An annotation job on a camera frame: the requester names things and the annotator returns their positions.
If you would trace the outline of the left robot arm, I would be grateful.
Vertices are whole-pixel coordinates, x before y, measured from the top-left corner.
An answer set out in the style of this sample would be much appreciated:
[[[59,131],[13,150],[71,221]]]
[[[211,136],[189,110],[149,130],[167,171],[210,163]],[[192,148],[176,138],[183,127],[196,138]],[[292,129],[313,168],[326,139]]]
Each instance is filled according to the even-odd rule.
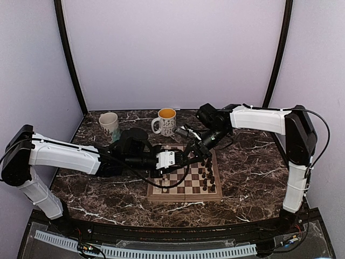
[[[108,146],[83,146],[44,137],[24,125],[7,145],[1,164],[1,180],[20,189],[64,235],[72,235],[76,223],[69,218],[67,206],[42,182],[35,166],[66,168],[100,178],[120,175],[127,168],[149,171],[151,177],[159,178],[187,166],[188,157],[175,148],[153,146],[140,128],[125,130]]]

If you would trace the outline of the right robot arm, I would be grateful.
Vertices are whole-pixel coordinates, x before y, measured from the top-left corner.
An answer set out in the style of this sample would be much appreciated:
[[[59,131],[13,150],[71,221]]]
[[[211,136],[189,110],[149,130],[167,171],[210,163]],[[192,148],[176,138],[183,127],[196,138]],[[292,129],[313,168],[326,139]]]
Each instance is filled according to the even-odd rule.
[[[294,108],[261,108],[245,104],[229,104],[216,109],[205,104],[196,113],[197,119],[208,129],[191,140],[185,150],[185,166],[210,157],[211,149],[233,129],[247,128],[267,131],[285,137],[285,153],[289,176],[283,209],[296,213],[307,192],[308,171],[315,154],[317,134],[310,117],[301,105]]]

